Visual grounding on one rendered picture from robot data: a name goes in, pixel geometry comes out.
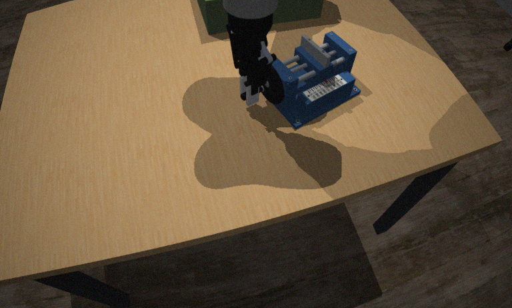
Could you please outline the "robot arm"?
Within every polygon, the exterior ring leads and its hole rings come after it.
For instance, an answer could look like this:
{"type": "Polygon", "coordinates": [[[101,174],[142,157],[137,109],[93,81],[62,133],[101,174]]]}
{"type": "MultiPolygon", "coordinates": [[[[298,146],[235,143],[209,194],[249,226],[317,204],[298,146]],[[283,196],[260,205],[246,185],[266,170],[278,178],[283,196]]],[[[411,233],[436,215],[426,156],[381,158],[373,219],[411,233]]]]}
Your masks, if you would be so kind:
{"type": "Polygon", "coordinates": [[[277,9],[278,0],[223,0],[223,6],[226,12],[235,17],[260,19],[277,9]]]}

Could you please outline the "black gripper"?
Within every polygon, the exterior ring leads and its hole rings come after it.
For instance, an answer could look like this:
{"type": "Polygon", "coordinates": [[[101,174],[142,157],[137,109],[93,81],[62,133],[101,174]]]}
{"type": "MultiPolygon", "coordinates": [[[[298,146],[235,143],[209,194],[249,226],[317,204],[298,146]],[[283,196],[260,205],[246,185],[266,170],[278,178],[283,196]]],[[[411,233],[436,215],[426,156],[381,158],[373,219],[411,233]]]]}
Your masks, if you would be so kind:
{"type": "Polygon", "coordinates": [[[248,107],[259,102],[259,87],[266,84],[272,63],[277,59],[267,49],[267,34],[272,24],[273,13],[260,19],[240,19],[228,13],[226,27],[234,66],[239,69],[240,97],[246,92],[248,107]]]}

